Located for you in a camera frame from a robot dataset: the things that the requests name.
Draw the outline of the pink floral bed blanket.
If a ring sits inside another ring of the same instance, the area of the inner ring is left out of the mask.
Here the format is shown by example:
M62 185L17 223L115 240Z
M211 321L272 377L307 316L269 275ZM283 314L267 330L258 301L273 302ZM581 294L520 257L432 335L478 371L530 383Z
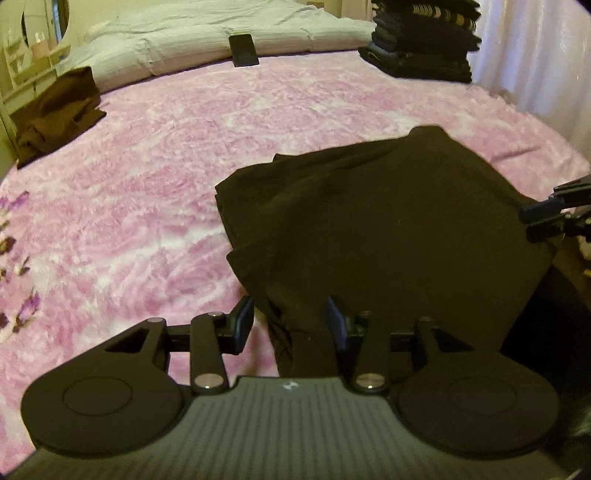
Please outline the pink floral bed blanket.
M585 175L560 134L475 85L401 80L356 52L217 63L102 97L103 119L1 184L1 469L46 371L151 316L240 296L215 186L238 168L436 124L527 196Z

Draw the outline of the black smartphone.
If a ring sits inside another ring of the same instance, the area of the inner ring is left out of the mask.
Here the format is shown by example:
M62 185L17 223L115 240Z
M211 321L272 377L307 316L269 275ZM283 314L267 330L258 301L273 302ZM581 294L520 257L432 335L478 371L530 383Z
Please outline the black smartphone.
M252 35L238 34L228 38L233 65L235 67L249 67L259 65L259 55L256 53Z

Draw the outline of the white sheer curtain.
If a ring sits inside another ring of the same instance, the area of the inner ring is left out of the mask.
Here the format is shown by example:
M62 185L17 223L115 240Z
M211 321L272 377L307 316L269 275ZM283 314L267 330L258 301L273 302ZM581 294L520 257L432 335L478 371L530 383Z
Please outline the white sheer curtain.
M577 1L482 1L473 81L590 157L590 13Z

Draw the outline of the white folded duvet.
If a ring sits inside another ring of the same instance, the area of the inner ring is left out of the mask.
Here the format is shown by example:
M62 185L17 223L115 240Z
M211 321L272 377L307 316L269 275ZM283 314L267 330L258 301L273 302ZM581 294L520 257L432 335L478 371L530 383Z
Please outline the white folded duvet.
M91 26L58 66L82 67L108 92L141 80L228 59L233 35L252 36L260 56L355 50L369 21L338 18L297 1L163 3Z

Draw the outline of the white shelf unit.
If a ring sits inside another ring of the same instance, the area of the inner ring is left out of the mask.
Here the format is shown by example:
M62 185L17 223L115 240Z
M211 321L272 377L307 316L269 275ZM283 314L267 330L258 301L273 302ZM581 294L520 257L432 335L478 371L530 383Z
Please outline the white shelf unit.
M10 89L2 97L9 115L32 102L46 90L59 74L58 65L70 53L69 45L57 45L43 34L36 34L33 46L25 44L22 34L6 34L1 58L5 61Z

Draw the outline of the brown crumpled garment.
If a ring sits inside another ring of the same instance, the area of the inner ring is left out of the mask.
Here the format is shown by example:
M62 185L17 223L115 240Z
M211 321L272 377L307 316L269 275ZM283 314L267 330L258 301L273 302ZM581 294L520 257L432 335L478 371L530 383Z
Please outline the brown crumpled garment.
M106 116L100 104L100 90L89 66L61 75L11 115L17 130L17 168L59 150L94 127Z

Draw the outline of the dark olive long-sleeve garment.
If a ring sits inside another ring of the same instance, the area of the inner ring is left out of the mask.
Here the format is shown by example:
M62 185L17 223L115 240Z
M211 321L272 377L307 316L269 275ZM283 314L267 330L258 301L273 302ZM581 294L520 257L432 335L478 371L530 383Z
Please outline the dark olive long-sleeve garment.
M429 316L497 350L559 246L530 242L519 214L531 199L438 126L276 155L232 173L215 199L284 377L335 375L331 297L386 331Z

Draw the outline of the stack of folded dark clothes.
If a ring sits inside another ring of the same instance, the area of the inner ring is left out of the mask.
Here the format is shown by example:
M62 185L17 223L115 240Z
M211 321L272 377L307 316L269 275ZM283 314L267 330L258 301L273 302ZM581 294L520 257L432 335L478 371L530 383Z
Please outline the stack of folded dark clothes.
M405 79L470 84L468 55L480 50L476 1L375 1L372 39L360 56Z

